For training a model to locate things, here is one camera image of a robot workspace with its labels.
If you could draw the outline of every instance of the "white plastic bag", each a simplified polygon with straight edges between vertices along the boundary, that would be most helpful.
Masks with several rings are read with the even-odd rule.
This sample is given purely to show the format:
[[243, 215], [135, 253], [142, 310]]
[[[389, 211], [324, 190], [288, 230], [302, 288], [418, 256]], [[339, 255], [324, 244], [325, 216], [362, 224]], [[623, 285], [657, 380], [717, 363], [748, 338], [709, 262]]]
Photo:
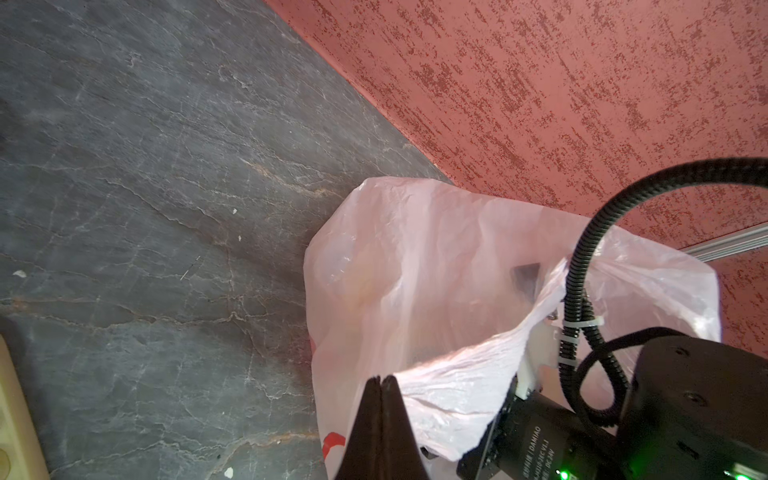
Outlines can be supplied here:
[[[531, 328], [564, 296], [567, 259], [587, 222], [437, 180], [369, 178], [357, 187], [304, 258], [329, 478], [371, 376], [396, 374], [420, 445], [448, 460], [477, 445]], [[663, 325], [720, 340], [714, 271], [621, 228], [598, 248], [587, 289], [606, 339]], [[633, 353], [618, 358], [630, 375]], [[600, 407], [611, 391], [593, 370], [584, 397]]]

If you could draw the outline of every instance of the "red speckled surface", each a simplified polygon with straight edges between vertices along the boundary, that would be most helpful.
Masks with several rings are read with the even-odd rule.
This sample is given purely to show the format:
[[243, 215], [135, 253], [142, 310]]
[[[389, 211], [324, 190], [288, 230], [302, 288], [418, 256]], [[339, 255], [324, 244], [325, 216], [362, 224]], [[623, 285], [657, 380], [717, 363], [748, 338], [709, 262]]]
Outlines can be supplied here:
[[[469, 190], [592, 215], [662, 167], [768, 156], [762, 0], [267, 3]], [[622, 226], [685, 247], [768, 220], [767, 200], [686, 189]], [[717, 264], [726, 338], [765, 355], [768, 253], [745, 255]]]
[[768, 248], [713, 261], [720, 274], [723, 341], [768, 358]]

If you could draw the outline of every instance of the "marble surface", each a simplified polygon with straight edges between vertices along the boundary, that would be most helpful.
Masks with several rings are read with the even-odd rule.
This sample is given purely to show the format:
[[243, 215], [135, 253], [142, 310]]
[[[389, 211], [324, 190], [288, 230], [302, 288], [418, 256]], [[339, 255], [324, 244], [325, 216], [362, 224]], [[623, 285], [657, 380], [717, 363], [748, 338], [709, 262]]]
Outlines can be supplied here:
[[255, 0], [0, 2], [0, 333], [51, 477], [323, 478], [302, 261], [444, 179]]

